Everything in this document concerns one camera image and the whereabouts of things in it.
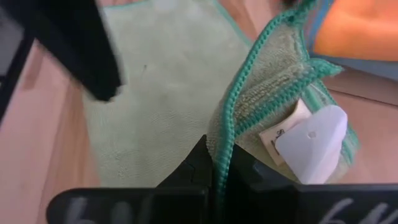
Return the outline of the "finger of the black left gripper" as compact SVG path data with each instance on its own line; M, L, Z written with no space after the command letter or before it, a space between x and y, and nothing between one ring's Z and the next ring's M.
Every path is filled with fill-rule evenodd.
M94 98L116 96L120 71L95 0L1 0L1 7Z

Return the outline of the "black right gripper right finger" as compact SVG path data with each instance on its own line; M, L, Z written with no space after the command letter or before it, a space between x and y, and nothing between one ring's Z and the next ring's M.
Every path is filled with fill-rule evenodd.
M226 221L397 224L397 185L298 184L234 146Z

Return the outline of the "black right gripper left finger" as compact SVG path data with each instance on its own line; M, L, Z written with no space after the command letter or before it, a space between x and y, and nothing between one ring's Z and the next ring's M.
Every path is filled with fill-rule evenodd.
M79 188L54 196L51 224L208 223L212 161L202 136L180 165L150 188Z

